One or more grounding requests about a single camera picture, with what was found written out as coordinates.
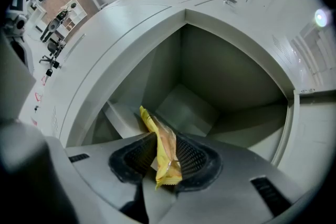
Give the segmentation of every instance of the light fixture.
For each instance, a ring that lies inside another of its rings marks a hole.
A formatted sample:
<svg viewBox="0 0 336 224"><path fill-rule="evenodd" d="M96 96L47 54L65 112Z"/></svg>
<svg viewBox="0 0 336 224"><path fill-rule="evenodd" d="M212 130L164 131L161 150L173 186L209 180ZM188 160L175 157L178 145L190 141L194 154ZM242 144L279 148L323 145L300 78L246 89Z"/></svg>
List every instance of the light fixture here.
<svg viewBox="0 0 336 224"><path fill-rule="evenodd" d="M318 9L315 12L315 22L320 27L324 27L327 25L327 15L322 9Z"/></svg>

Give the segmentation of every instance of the yellow snack wrapper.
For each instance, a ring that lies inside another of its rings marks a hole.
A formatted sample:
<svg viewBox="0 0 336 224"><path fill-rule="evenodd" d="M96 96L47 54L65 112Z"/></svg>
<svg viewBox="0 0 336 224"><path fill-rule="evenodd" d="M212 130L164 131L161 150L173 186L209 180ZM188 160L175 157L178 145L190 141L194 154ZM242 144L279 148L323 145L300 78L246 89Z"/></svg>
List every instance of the yellow snack wrapper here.
<svg viewBox="0 0 336 224"><path fill-rule="evenodd" d="M176 185L182 180L181 167L176 157L176 135L155 116L140 107L140 115L150 132L155 132L158 139L156 188L161 185Z"/></svg>

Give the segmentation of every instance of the white machine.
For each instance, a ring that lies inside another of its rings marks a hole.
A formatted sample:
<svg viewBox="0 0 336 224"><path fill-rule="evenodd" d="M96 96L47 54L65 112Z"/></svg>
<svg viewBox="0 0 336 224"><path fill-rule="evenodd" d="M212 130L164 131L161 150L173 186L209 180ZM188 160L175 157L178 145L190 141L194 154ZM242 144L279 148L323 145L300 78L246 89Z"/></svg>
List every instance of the white machine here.
<svg viewBox="0 0 336 224"><path fill-rule="evenodd" d="M288 25L286 12L259 16L227 0L117 0L58 57L38 127L71 156L97 137L145 133L143 105L177 131L205 137L197 141L250 149L307 191L334 152L334 31L314 24L314 14Z"/></svg>

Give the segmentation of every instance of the white shelf unit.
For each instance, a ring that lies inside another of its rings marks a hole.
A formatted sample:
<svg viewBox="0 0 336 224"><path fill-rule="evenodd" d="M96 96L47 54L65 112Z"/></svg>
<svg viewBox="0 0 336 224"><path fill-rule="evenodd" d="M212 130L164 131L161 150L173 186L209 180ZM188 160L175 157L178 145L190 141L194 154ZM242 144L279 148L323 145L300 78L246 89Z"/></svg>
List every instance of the white shelf unit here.
<svg viewBox="0 0 336 224"><path fill-rule="evenodd" d="M87 13L77 0L70 0L67 6L70 7L72 3L76 3L76 7L71 10L69 17L57 29L64 37L67 37L75 26L87 16Z"/></svg>

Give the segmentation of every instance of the black slot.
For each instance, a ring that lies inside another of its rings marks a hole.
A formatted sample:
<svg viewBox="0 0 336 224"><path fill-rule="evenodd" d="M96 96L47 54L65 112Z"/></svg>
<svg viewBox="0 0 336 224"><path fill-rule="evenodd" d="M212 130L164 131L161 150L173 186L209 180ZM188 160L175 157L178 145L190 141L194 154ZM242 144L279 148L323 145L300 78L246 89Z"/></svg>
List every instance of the black slot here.
<svg viewBox="0 0 336 224"><path fill-rule="evenodd" d="M89 158L90 156L88 154L79 154L79 155L75 155L75 156L72 156L72 157L69 157L69 160L72 162L72 163L75 163L77 161L81 161L82 159L87 159Z"/></svg>
<svg viewBox="0 0 336 224"><path fill-rule="evenodd" d="M289 201L283 197L266 177L253 179L251 183L259 192L274 217L280 215L290 207Z"/></svg>

